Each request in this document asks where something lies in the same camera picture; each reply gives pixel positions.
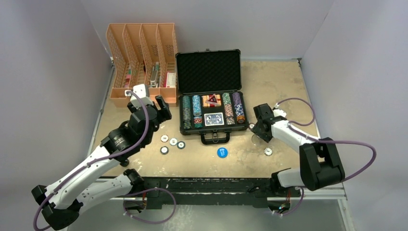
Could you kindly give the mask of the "clear white round button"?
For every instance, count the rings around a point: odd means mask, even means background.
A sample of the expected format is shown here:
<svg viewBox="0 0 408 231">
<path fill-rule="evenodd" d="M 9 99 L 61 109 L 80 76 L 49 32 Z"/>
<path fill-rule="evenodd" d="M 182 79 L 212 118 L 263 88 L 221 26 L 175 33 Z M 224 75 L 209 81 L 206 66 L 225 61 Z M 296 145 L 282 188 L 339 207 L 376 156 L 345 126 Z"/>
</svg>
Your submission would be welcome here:
<svg viewBox="0 0 408 231">
<path fill-rule="evenodd" d="M 254 146 L 261 146 L 263 144 L 263 140 L 259 138 L 257 135 L 252 135 L 251 142 Z"/>
</svg>

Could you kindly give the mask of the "red white poker chip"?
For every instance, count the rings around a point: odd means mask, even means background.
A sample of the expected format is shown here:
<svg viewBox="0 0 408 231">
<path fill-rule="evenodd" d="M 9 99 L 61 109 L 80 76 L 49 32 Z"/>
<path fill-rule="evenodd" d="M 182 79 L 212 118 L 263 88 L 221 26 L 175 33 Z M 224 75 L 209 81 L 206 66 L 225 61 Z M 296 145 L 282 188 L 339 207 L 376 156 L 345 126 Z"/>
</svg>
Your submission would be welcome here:
<svg viewBox="0 0 408 231">
<path fill-rule="evenodd" d="M 255 124 L 254 124 L 254 123 L 250 123 L 249 126 L 248 126 L 248 128 L 249 128 L 250 130 L 252 130 L 254 127 L 255 127 Z"/>
</svg>

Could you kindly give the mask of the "blue card deck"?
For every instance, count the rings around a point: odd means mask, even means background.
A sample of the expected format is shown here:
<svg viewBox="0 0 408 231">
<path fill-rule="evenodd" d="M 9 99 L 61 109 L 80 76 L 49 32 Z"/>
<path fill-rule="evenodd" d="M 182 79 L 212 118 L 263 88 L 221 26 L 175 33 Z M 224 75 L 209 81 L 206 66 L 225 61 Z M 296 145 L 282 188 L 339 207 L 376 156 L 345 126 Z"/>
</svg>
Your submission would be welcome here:
<svg viewBox="0 0 408 231">
<path fill-rule="evenodd" d="M 207 113 L 204 114 L 204 125 L 209 126 L 221 126 L 224 125 L 224 115 L 223 113 Z"/>
</svg>

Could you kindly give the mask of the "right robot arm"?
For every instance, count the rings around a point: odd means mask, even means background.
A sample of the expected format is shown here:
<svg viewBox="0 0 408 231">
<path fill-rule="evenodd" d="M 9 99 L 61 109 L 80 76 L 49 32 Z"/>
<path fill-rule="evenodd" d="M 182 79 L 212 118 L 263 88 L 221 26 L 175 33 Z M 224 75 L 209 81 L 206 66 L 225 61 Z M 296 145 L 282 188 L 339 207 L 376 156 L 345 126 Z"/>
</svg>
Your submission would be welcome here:
<svg viewBox="0 0 408 231">
<path fill-rule="evenodd" d="M 322 140 L 291 127 L 284 113 L 264 103 L 254 107 L 256 123 L 250 130 L 265 142 L 280 140 L 299 155 L 299 168 L 289 168 L 271 175 L 270 189 L 281 196 L 290 187 L 305 187 L 315 191 L 340 183 L 345 171 L 336 145 L 331 138 Z"/>
</svg>

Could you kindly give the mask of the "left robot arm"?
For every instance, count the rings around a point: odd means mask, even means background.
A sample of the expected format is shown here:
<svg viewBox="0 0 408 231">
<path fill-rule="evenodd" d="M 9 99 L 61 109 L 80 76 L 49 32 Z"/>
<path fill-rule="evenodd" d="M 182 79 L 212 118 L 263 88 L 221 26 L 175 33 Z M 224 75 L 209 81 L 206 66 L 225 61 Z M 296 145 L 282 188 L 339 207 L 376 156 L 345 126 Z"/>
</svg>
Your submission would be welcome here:
<svg viewBox="0 0 408 231">
<path fill-rule="evenodd" d="M 135 169 L 108 182 L 93 186 L 93 182 L 117 165 L 124 165 L 129 157 L 151 143 L 153 134 L 161 123 L 170 120 L 168 103 L 157 95 L 141 97 L 129 91 L 134 101 L 128 104 L 130 119 L 112 130 L 101 144 L 78 166 L 61 179 L 48 186 L 38 185 L 31 193 L 38 203 L 33 228 L 39 231 L 39 216 L 48 224 L 43 230 L 55 231 L 70 226 L 85 211 L 118 196 L 137 197 L 156 188 L 148 188 L 143 177 Z"/>
</svg>

